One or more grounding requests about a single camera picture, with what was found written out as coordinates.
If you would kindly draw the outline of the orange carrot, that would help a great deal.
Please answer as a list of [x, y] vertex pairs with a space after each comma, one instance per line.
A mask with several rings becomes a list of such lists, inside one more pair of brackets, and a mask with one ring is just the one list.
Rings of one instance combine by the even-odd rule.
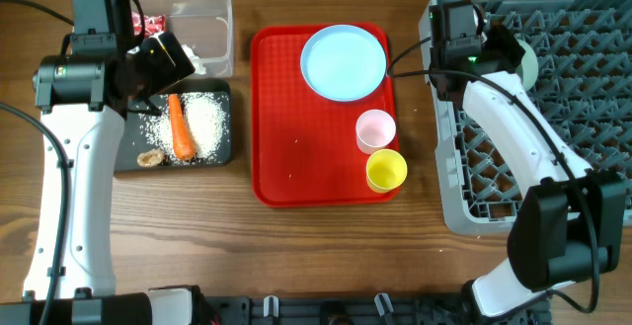
[[174, 153], [180, 160], [192, 160], [196, 156], [196, 147], [189, 134], [179, 96], [170, 94], [168, 104]]

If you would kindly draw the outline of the white rice pile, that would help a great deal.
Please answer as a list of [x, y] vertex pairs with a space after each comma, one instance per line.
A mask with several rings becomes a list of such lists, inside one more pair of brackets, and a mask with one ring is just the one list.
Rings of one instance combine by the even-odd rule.
[[226, 92], [193, 92], [178, 94], [189, 134], [196, 147], [196, 156], [180, 160], [173, 150], [168, 95], [155, 96], [160, 116], [141, 116], [140, 140], [165, 154], [165, 166], [221, 165], [230, 159], [229, 95]]

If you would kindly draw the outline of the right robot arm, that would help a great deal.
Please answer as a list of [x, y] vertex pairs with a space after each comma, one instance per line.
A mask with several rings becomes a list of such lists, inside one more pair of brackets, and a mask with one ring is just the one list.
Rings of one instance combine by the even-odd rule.
[[625, 182], [594, 170], [530, 101], [538, 61], [527, 42], [487, 26], [470, 1], [433, 5], [429, 19], [429, 75], [439, 99], [485, 130], [522, 194], [508, 255], [465, 286], [465, 313], [489, 324], [552, 295], [595, 311], [600, 277], [620, 259]]

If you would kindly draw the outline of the white tissue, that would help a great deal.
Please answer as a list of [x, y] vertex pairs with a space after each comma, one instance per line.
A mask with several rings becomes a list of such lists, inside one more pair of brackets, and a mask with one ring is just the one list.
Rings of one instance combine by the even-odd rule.
[[198, 57], [193, 49], [191, 47], [189, 47], [186, 44], [182, 44], [182, 49], [184, 51], [184, 53], [186, 54], [187, 58], [189, 59], [189, 61], [191, 62], [191, 64], [194, 66], [195, 69], [195, 74], [196, 75], [205, 75], [206, 74], [206, 68], [203, 65], [203, 63], [201, 62], [200, 57]]

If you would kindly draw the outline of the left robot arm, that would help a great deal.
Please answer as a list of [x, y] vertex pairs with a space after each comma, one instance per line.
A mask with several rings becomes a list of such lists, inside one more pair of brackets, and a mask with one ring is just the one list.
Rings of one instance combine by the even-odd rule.
[[117, 294], [111, 254], [113, 177], [130, 99], [148, 100], [193, 72], [175, 36], [134, 21], [138, 0], [71, 0], [72, 31], [33, 82], [44, 138], [36, 251], [5, 324], [196, 324], [195, 286]]

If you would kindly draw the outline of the green bowl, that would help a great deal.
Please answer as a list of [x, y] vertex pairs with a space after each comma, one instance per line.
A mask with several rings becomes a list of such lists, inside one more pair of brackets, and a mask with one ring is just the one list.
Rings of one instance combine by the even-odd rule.
[[517, 43], [524, 50], [517, 74], [519, 75], [524, 92], [532, 89], [538, 79], [539, 63], [533, 48], [523, 40], [517, 40]]

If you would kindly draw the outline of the brown mushroom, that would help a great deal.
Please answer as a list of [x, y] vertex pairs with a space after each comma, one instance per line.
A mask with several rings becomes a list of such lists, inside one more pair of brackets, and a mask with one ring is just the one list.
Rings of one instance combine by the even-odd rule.
[[164, 160], [165, 154], [160, 149], [152, 149], [146, 152], [142, 152], [136, 158], [138, 166], [143, 168], [159, 166], [164, 162]]

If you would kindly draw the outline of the yellow cup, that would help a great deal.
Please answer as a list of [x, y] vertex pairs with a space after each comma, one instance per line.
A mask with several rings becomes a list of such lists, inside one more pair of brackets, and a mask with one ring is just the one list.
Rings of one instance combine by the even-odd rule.
[[408, 176], [405, 158], [392, 149], [372, 153], [365, 167], [368, 186], [376, 193], [384, 194], [399, 188]]

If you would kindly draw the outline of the pink cup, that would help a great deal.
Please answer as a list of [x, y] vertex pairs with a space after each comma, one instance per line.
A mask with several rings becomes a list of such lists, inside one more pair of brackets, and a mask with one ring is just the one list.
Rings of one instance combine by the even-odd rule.
[[362, 113], [355, 124], [358, 149], [365, 154], [385, 148], [396, 135], [396, 123], [392, 116], [382, 110]]

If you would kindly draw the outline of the light blue plate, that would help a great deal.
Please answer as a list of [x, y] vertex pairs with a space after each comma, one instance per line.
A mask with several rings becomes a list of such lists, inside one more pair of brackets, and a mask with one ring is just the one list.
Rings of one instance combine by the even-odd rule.
[[300, 54], [300, 71], [319, 96], [334, 102], [368, 97], [386, 74], [386, 52], [377, 37], [354, 25], [328, 26], [312, 35]]

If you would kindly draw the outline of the red foil wrapper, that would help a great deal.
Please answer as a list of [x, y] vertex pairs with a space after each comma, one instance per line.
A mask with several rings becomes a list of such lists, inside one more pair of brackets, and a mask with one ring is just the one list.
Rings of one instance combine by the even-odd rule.
[[136, 36], [144, 33], [146, 38], [153, 35], [164, 33], [167, 31], [167, 17], [159, 16], [140, 16], [139, 13], [132, 13], [133, 31]]

